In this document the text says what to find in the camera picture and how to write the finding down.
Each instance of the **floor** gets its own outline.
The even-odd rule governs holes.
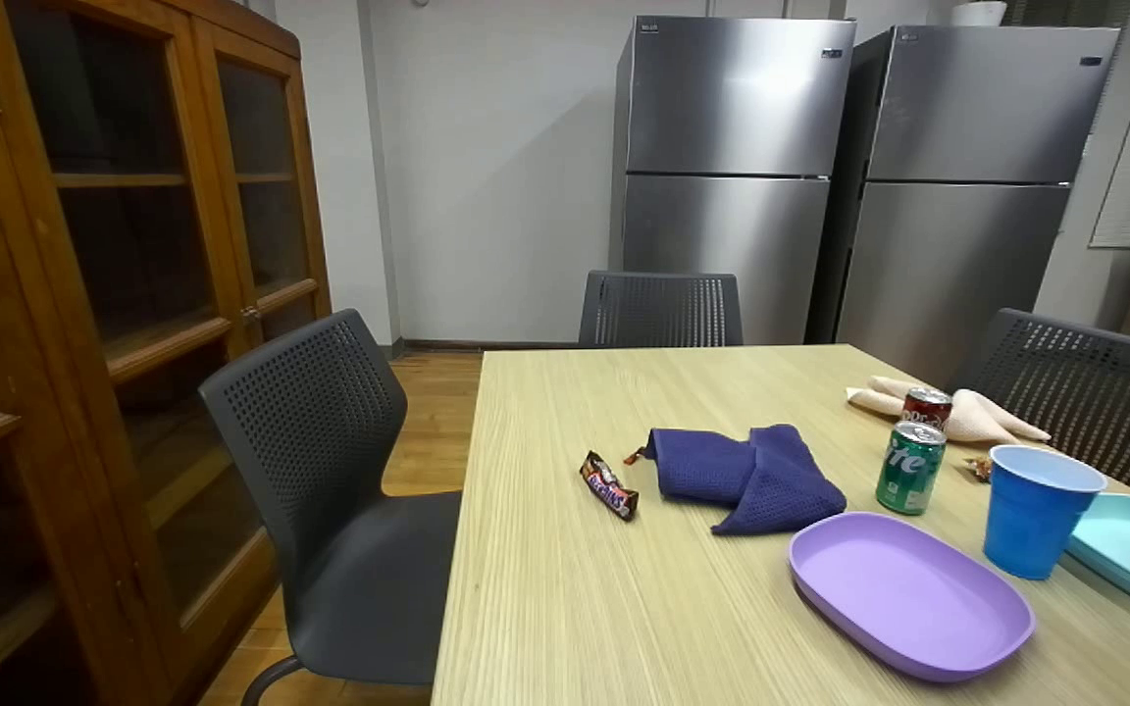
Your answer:
[[[386,476],[390,493],[460,489],[463,461],[473,447],[473,421],[480,395],[483,349],[406,347],[398,376],[407,391],[407,421]],[[241,704],[248,684],[287,657],[284,599],[272,595],[244,644],[227,657],[206,689],[206,706]],[[428,689],[359,685],[318,679],[305,670],[287,674],[262,695],[262,706],[422,706]]]

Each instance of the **table top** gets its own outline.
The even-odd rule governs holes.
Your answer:
[[[790,542],[715,539],[725,510],[665,502],[657,464],[623,468],[650,429],[746,438],[793,423],[851,510],[878,510],[891,421],[844,403],[900,368],[851,347],[487,355],[454,539],[435,704],[1130,704],[1130,595],[1062,563],[1022,582],[1032,644],[966,685],[921,685],[814,611]],[[641,517],[581,481],[602,451]],[[912,517],[987,563],[989,487],[949,447]]]

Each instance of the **refrigerator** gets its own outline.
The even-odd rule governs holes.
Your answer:
[[[891,28],[857,46],[810,342],[949,383],[1032,312],[1113,28]]]
[[[847,61],[851,19],[641,16],[609,259],[733,276],[750,347],[803,342]]]

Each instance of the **chair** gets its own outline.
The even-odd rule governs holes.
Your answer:
[[[1051,431],[1051,447],[1130,481],[1130,339],[1001,312],[958,389]]]
[[[733,276],[592,270],[581,347],[743,347]]]
[[[211,374],[202,395],[279,552],[296,648],[244,704],[299,667],[428,685],[460,493],[382,493],[407,400],[360,314],[267,342]]]

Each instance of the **plastic cup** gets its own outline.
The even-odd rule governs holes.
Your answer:
[[[1095,468],[1025,442],[1001,442],[994,461],[987,552],[1013,577],[1048,582],[1079,514],[1107,487]]]

